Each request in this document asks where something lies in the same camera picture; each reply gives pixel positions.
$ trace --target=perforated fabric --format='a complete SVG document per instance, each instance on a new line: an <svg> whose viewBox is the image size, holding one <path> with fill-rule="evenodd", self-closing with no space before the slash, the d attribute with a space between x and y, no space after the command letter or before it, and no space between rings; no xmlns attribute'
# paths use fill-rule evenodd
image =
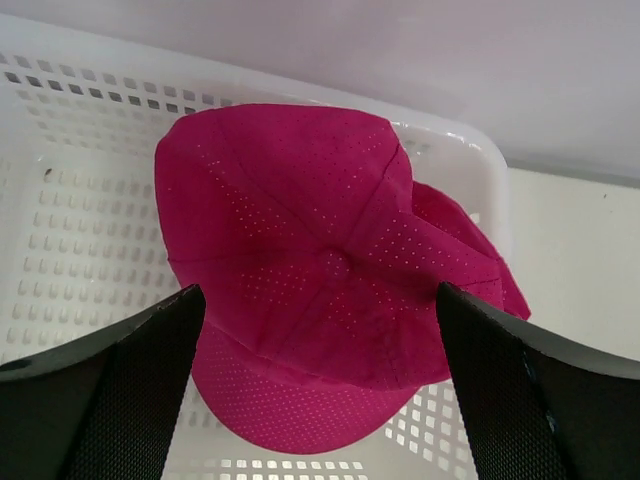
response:
<svg viewBox="0 0 640 480"><path fill-rule="evenodd" d="M156 194L172 268L207 298L196 384L231 430L267 448L346 445L448 378L439 282L529 315L493 246L455 202L413 183L389 122L372 115L284 105L191 115L158 146ZM246 414L251 389L215 373L225 362L269 397L261 415ZM346 392L360 405L338 418ZM299 408L284 408L291 398ZM307 407L317 415L301 415Z"/></svg>

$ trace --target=white plastic basket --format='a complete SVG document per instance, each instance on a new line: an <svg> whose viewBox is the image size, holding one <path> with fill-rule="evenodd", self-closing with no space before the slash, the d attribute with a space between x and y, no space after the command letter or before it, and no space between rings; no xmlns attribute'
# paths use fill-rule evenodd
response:
<svg viewBox="0 0 640 480"><path fill-rule="evenodd" d="M417 180L458 200L510 253L507 170L479 132L375 100L0 15L0 363L125 318L178 288L153 194L156 142L181 115L247 102L323 103L389 118ZM190 382L172 480L475 478L449 382L324 455L251 446Z"/></svg>

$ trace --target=baseball cap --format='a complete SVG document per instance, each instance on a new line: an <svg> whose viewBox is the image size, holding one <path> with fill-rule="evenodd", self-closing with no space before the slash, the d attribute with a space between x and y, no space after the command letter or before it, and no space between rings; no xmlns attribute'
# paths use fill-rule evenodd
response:
<svg viewBox="0 0 640 480"><path fill-rule="evenodd" d="M203 111L160 141L155 176L170 265L207 301L194 381L218 420L260 447L349 445L449 378L440 282L529 316L464 210L413 181L383 118Z"/></svg>

